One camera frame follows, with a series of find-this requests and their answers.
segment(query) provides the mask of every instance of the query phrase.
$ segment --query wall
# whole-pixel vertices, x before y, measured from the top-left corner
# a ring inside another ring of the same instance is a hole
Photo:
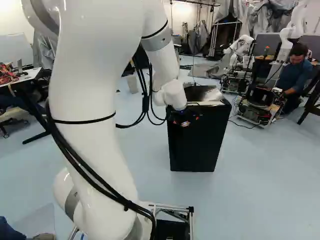
[[[34,28],[25,18],[21,0],[0,0],[0,6],[0,35],[24,33],[32,44]]]
[[[306,21],[307,21],[307,33],[313,34],[317,22],[320,17],[320,0],[310,0],[308,5]],[[317,27],[315,34],[320,35],[320,24]]]
[[[199,4],[192,4],[187,2],[179,2],[173,1],[172,4],[172,18],[171,18],[171,4],[170,0],[162,0],[165,13],[168,18],[168,23],[170,28],[172,27],[174,34],[182,35],[182,23],[188,23],[188,30],[192,30],[193,27],[197,23],[197,11],[198,11],[198,19],[205,20],[207,24],[208,31],[211,31],[211,21],[212,21],[212,13],[210,12],[211,7],[207,7],[205,5],[202,6],[200,10]]]

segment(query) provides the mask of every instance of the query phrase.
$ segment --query light blue floor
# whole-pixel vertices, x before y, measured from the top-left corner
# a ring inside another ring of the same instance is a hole
[[[181,64],[190,61],[183,57]],[[182,70],[179,79],[192,82],[187,74]],[[125,79],[118,88],[116,120],[129,124],[139,116],[141,94],[129,94]],[[117,133],[140,199],[194,206],[196,240],[315,240],[320,238],[320,117],[310,115],[299,126],[302,111],[268,129],[230,122],[214,173],[171,172],[166,125],[144,120]],[[164,107],[156,112],[165,115]],[[0,215],[10,223],[55,202],[52,183],[64,167],[58,148],[50,136],[22,145],[41,131],[33,122],[8,139],[0,138]],[[58,239],[66,239],[71,228],[55,204]]]

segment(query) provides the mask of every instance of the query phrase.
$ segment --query black cable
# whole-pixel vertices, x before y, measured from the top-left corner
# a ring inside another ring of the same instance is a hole
[[[153,105],[153,100],[152,100],[152,94],[153,94],[153,92],[154,92],[154,91],[153,91],[153,69],[152,69],[151,63],[149,64],[149,81],[150,81],[150,84],[149,84],[149,102],[150,102],[151,112],[152,112],[153,116],[154,116],[156,119],[165,122],[165,121],[167,120],[167,117],[165,117],[165,118],[160,118],[160,117],[158,117],[158,116],[156,115],[156,113],[155,113],[155,110],[154,110],[154,105]],[[149,121],[150,121],[151,123],[153,123],[153,122],[150,120],[149,114],[147,114],[147,117],[148,117]]]
[[[66,159],[70,162],[70,164],[75,168],[75,170],[98,192],[105,195],[106,197],[114,200],[115,202],[124,206],[124,211],[128,209],[140,214],[146,218],[148,218],[152,222],[152,230],[150,235],[150,240],[153,240],[156,232],[156,219],[151,211],[145,209],[132,201],[123,197],[120,193],[118,193],[114,188],[112,188],[105,180],[100,177],[69,145],[69,143],[62,136],[60,131],[58,130],[54,119],[52,118],[49,103],[46,104],[47,116],[48,116],[48,124],[50,126],[51,134],[56,142],[57,146],[66,157]],[[91,174],[100,184],[102,184],[106,189],[98,185],[85,171],[84,169]]]
[[[140,82],[140,85],[141,85],[141,88],[142,88],[142,111],[141,111],[140,116],[137,118],[137,120],[134,123],[130,124],[130,125],[122,125],[122,124],[116,123],[115,127],[118,128],[118,129],[128,129],[128,128],[131,128],[131,127],[133,127],[135,125],[138,125],[139,123],[141,123],[143,121],[143,119],[146,116],[147,105],[148,105],[147,85],[146,85],[145,77],[143,75],[142,70],[138,68],[136,57],[133,57],[132,60],[133,60],[133,63],[135,65],[136,72],[137,72],[137,75],[138,75],[138,78],[139,78],[139,82]]]
[[[284,63],[281,63],[280,67],[272,74],[272,76],[261,86],[264,87],[273,77],[276,75],[276,73],[281,69]]]
[[[259,123],[259,124],[254,125],[253,127],[247,127],[247,126],[244,126],[244,125],[239,125],[239,124],[237,124],[236,122],[234,122],[234,121],[232,121],[232,120],[230,120],[230,119],[229,119],[228,121],[234,123],[234,124],[237,125],[238,127],[243,127],[243,128],[246,128],[246,129],[254,129],[255,127],[261,125],[261,123]]]

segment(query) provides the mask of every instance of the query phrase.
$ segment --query electronic equipment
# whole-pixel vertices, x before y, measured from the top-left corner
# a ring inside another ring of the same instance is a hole
[[[166,109],[170,115],[167,120],[170,169],[213,172],[232,106],[215,86],[189,86],[185,94],[192,122],[178,123],[181,111],[171,106]]]

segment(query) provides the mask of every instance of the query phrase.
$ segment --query chair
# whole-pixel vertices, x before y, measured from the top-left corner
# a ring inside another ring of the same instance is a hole
[[[10,135],[5,129],[5,126],[8,125],[17,125],[20,123],[23,123],[25,125],[29,124],[27,120],[24,119],[17,119],[16,117],[27,113],[25,110],[19,108],[19,107],[13,107],[9,108],[4,114],[0,115],[0,130],[3,133],[3,137],[7,139]]]

